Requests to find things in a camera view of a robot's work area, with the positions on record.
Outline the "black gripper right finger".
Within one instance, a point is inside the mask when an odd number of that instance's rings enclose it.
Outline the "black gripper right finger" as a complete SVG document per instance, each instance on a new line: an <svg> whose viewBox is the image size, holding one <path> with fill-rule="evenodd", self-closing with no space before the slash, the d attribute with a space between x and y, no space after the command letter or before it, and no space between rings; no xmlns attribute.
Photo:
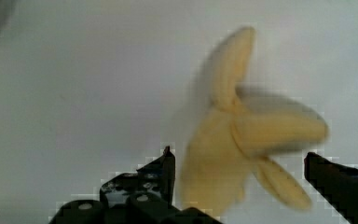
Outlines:
<svg viewBox="0 0 358 224"><path fill-rule="evenodd" d="M350 223L358 224L358 169L309 152L306 180Z"/></svg>

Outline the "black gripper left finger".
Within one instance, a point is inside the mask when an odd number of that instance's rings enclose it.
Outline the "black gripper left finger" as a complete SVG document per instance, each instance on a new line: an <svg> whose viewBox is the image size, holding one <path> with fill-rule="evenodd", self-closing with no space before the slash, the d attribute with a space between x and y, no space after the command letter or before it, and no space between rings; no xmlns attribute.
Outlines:
<svg viewBox="0 0 358 224"><path fill-rule="evenodd" d="M197 208L176 208L174 183L175 156L165 147L136 172L102 184L98 200L64 204L48 224L222 224Z"/></svg>

